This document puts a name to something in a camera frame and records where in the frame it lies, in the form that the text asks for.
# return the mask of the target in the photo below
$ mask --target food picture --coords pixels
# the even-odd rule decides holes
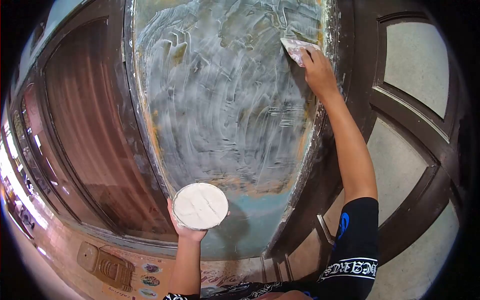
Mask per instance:
[[[140,277],[140,280],[146,286],[156,287],[157,285],[160,284],[160,280],[158,280],[156,277],[153,277],[153,276],[142,275]]]
[[[141,288],[138,292],[145,298],[156,299],[158,297],[157,293],[148,288]]]
[[[158,273],[162,270],[156,264],[149,263],[143,264],[142,269],[144,269],[148,273]]]

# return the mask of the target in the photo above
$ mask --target white filler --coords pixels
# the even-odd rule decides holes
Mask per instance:
[[[192,183],[177,192],[172,213],[179,225],[202,230],[217,226],[227,216],[228,201],[218,187]]]

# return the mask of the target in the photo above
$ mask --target black shirt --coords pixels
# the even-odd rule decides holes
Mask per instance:
[[[377,272],[378,202],[359,198],[347,203],[340,216],[328,267],[316,282],[246,282],[222,286],[208,300],[252,300],[268,292],[302,291],[314,300],[366,299]],[[168,294],[164,300],[192,300],[199,295]]]

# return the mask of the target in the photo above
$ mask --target hand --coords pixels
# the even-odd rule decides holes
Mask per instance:
[[[332,64],[324,54],[312,47],[300,48],[301,59],[305,65],[305,81],[310,89],[315,93],[319,100],[325,105],[339,94],[336,87],[336,78],[333,73]]]
[[[170,198],[167,199],[167,204],[168,213],[170,213],[170,219],[172,220],[173,227],[178,233],[179,238],[185,238],[187,240],[200,242],[204,238],[205,234],[207,234],[208,230],[194,230],[185,226],[179,226],[177,220],[173,217],[172,214],[172,200]]]

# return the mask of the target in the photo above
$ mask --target forearm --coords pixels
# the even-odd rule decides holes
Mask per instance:
[[[200,294],[200,242],[179,237],[177,257],[168,284],[172,294]]]
[[[345,204],[361,197],[378,199],[372,159],[343,97],[336,92],[323,101],[335,136]]]

